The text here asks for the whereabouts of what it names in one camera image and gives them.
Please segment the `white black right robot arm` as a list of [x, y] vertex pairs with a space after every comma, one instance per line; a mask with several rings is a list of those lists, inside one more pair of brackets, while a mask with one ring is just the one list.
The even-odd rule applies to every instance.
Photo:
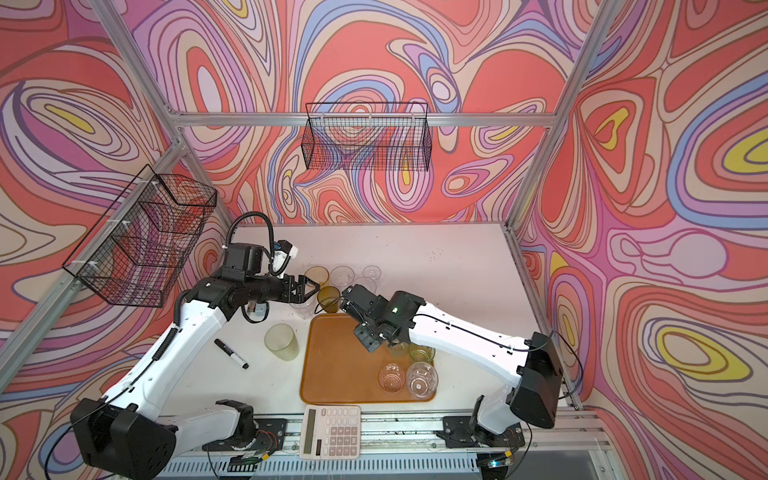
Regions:
[[416, 344], [447, 352], [496, 375], [502, 387], [480, 395], [467, 425], [453, 427], [472, 442], [498, 446], [505, 432], [524, 422], [555, 427], [563, 369], [550, 336], [529, 338], [488, 330], [439, 309], [420, 296], [397, 291], [387, 299], [362, 285], [341, 293], [340, 309], [358, 325], [355, 337], [369, 352], [383, 344]]

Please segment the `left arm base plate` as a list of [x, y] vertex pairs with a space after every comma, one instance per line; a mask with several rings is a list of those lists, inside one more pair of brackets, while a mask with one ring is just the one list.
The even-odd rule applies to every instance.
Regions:
[[256, 417], [254, 438], [247, 443], [232, 443], [229, 440], [217, 440], [201, 447], [206, 452], [256, 452], [269, 453], [283, 448], [288, 420], [286, 418]]

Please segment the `pale green textured cup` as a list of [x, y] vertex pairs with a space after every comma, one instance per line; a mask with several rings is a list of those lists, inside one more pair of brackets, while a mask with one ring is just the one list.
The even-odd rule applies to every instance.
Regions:
[[390, 355], [395, 359], [408, 358], [410, 355], [410, 344], [407, 342], [400, 342], [388, 346]]

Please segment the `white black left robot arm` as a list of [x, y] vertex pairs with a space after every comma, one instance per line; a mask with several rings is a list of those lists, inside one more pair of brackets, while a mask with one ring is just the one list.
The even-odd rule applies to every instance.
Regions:
[[187, 451], [214, 442], [245, 450], [257, 439], [247, 403], [223, 399], [175, 416], [162, 410], [193, 360], [238, 311], [251, 302], [303, 304], [320, 285], [287, 274], [298, 250], [276, 240], [262, 212], [237, 217], [222, 248], [222, 265], [179, 294], [171, 324], [134, 367], [99, 399], [83, 399], [71, 412], [70, 430], [86, 465], [128, 479], [153, 479]]

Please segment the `green ribbed glass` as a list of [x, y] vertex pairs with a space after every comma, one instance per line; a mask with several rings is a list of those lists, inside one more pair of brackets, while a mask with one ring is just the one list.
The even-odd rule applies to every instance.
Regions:
[[436, 355], [436, 350], [432, 347], [410, 344], [409, 356], [413, 363], [424, 362], [432, 364]]

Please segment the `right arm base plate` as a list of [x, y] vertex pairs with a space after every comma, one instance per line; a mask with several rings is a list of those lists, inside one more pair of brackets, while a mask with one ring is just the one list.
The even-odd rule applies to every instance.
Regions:
[[494, 434], [478, 426], [468, 415], [444, 416], [442, 427], [435, 435], [445, 442], [447, 448], [506, 448], [516, 451], [525, 445], [525, 438], [518, 424], [501, 434]]

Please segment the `pink clear cup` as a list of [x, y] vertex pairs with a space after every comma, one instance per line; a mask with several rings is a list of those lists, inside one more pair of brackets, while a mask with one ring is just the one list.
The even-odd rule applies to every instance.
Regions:
[[385, 392], [399, 392], [405, 384], [405, 371], [398, 363], [388, 363], [379, 370], [378, 383]]

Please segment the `small clear glass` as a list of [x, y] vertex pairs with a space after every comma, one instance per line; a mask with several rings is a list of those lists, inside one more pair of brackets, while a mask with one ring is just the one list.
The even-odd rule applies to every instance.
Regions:
[[377, 281], [382, 277], [382, 270], [377, 265], [368, 265], [363, 268], [362, 274], [364, 278]]

